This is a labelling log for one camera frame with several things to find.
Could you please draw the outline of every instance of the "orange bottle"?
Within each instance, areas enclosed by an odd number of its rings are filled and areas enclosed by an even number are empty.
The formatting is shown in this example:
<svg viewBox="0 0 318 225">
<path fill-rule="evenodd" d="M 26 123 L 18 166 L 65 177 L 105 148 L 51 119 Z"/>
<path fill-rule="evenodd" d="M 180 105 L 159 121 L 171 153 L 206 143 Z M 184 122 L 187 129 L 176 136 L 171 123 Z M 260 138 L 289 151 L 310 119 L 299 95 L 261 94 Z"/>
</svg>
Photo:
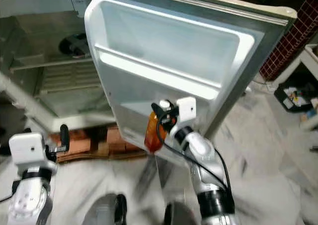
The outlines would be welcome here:
<svg viewBox="0 0 318 225">
<path fill-rule="evenodd" d="M 150 151 L 150 153 L 155 153 L 160 150 L 162 147 L 162 143 L 159 141 L 157 137 L 157 122 L 158 118 L 154 112 L 152 112 L 149 116 L 149 121 L 147 125 L 147 131 L 145 136 L 145 145 Z M 164 131 L 162 125 L 159 126 L 159 133 L 162 139 L 165 139 L 167 136 L 167 132 Z"/>
</svg>

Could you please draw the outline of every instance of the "refrigerator door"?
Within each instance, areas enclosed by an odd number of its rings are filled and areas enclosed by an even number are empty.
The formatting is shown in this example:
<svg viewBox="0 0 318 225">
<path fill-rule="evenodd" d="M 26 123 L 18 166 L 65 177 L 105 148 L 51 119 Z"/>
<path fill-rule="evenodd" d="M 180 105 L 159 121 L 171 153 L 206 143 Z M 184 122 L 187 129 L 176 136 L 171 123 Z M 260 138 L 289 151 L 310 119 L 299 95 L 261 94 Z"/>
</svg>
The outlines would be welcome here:
<svg viewBox="0 0 318 225">
<path fill-rule="evenodd" d="M 145 148 L 151 103 L 186 96 L 212 136 L 296 17 L 238 0 L 92 0 L 87 40 L 122 137 Z"/>
</svg>

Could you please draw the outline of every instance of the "tiled wall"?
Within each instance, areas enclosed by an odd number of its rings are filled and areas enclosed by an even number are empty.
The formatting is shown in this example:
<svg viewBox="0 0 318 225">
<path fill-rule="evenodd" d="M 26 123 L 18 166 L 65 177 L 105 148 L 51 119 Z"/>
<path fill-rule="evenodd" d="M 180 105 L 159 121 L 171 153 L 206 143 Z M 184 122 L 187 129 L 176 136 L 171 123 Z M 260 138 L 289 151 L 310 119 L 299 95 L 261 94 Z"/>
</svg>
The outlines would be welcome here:
<svg viewBox="0 0 318 225">
<path fill-rule="evenodd" d="M 260 69 L 263 78 L 274 80 L 317 30 L 318 0 L 305 0 L 298 11 L 298 19 Z"/>
</svg>

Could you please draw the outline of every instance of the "marble floor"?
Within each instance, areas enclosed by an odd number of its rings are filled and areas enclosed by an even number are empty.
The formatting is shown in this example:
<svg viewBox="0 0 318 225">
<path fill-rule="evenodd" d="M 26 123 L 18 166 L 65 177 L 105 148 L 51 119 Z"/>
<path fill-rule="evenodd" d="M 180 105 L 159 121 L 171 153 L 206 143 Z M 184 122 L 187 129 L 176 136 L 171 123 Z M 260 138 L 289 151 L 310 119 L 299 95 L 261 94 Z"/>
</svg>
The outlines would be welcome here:
<svg viewBox="0 0 318 225">
<path fill-rule="evenodd" d="M 266 86 L 251 85 L 225 118 L 214 145 L 230 172 L 242 225 L 318 225 L 317 132 L 302 132 L 299 115 L 284 111 Z M 158 174 L 141 199 L 134 196 L 147 159 L 77 161 L 59 165 L 53 179 L 52 225 L 80 225 L 91 204 L 108 192 L 124 193 L 128 225 L 160 224 L 167 194 L 185 202 L 200 220 L 188 170 L 174 167 L 164 190 Z M 10 158 L 0 164 L 0 198 L 15 178 Z M 8 202 L 0 204 L 6 224 Z"/>
</svg>

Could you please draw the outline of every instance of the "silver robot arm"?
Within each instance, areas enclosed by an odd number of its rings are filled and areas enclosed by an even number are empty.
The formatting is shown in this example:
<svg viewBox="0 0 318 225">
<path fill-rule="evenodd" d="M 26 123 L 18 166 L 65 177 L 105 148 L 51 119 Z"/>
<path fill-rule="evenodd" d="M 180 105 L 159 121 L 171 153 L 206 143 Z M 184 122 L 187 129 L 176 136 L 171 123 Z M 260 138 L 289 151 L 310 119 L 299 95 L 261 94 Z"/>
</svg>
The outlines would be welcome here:
<svg viewBox="0 0 318 225">
<path fill-rule="evenodd" d="M 56 153 L 69 150 L 69 131 L 61 126 L 62 146 L 49 151 L 40 133 L 17 134 L 10 138 L 12 160 L 20 180 L 10 201 L 8 225 L 45 225 L 53 207 L 51 177 L 57 172 Z"/>
<path fill-rule="evenodd" d="M 212 143 L 193 131 L 190 126 L 196 118 L 195 98 L 179 99 L 176 105 L 163 100 L 160 106 L 152 104 L 152 108 L 159 118 L 158 123 L 179 143 L 182 151 L 179 155 L 188 161 L 193 188 L 200 206 L 201 224 L 239 225 L 230 185 L 224 183 L 226 165 L 217 160 L 221 155 Z M 169 145 L 165 146 L 175 152 Z"/>
</svg>

